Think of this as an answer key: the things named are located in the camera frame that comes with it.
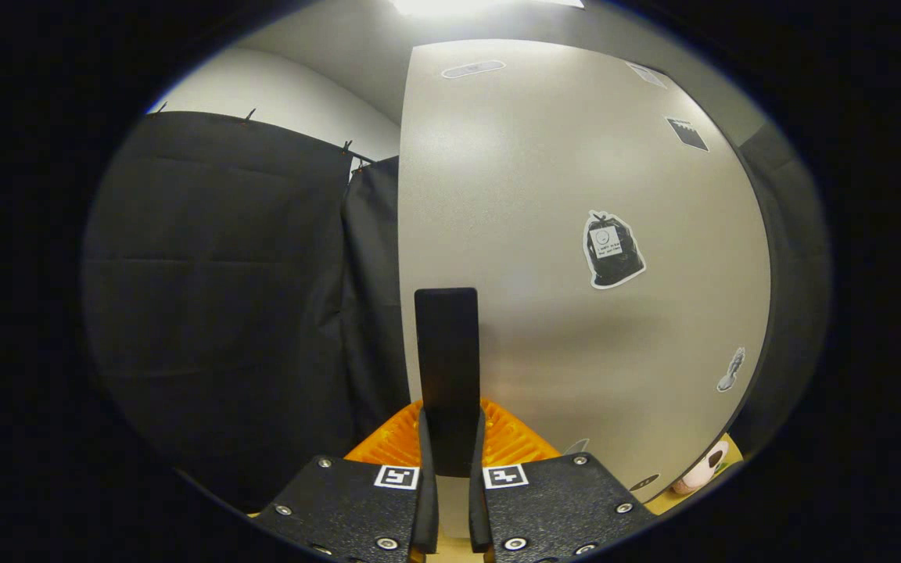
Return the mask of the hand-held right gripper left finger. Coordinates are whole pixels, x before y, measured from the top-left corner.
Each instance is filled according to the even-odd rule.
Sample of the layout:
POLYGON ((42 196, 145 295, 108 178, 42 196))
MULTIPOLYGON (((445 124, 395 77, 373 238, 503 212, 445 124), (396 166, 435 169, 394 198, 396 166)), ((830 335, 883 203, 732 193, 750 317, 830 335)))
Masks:
POLYGON ((425 561, 439 507, 421 400, 346 456, 314 457, 253 521, 329 562, 425 561))

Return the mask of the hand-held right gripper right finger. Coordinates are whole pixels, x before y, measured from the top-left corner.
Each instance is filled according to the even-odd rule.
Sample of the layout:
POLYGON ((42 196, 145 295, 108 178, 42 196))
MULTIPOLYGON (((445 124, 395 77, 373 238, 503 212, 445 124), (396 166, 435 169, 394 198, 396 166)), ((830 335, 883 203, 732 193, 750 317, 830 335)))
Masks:
POLYGON ((480 400, 469 489, 472 549, 486 562, 580 562, 655 524, 593 454, 558 452, 493 400, 480 400))

